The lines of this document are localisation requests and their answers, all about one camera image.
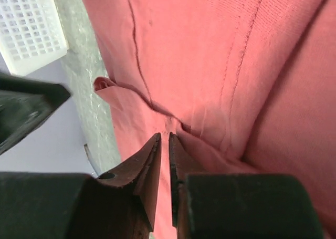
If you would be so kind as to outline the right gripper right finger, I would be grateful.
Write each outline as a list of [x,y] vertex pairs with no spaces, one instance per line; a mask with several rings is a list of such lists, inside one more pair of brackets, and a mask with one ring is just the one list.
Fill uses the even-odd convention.
[[208,173],[169,136],[178,238],[323,238],[303,185],[286,174]]

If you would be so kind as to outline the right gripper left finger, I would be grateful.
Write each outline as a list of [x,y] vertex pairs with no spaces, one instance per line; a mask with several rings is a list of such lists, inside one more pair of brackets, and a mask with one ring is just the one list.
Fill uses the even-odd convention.
[[154,230],[161,135],[98,178],[1,173],[1,238],[148,238]]

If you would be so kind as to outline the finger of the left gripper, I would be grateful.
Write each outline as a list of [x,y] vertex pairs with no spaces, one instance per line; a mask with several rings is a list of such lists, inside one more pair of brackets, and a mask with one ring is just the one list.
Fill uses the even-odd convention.
[[39,128],[70,97],[61,84],[1,73],[1,154]]

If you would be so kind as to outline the red t-shirt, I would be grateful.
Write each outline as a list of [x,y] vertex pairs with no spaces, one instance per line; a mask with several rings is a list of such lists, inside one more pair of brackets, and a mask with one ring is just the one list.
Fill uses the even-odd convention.
[[294,175],[335,238],[335,0],[82,1],[122,160],[163,136],[156,238],[170,132],[209,171]]

